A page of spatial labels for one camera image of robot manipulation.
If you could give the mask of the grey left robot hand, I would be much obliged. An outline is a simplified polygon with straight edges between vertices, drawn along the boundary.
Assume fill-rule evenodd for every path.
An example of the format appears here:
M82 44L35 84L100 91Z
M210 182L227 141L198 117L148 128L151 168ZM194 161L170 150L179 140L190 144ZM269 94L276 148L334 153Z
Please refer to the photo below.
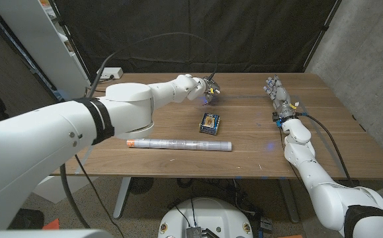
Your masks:
M204 77L203 80L206 86L204 91L205 104L210 104L215 96L220 94L220 86L209 77Z

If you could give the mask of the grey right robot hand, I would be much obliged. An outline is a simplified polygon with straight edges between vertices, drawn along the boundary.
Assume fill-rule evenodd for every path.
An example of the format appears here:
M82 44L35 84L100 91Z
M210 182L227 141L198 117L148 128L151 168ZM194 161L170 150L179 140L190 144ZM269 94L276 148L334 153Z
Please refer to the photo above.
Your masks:
M277 75L268 77L266 86L263 87L273 102L275 112L280 119L289 119L295 117L296 107L292 105L290 95L283 87L281 80Z

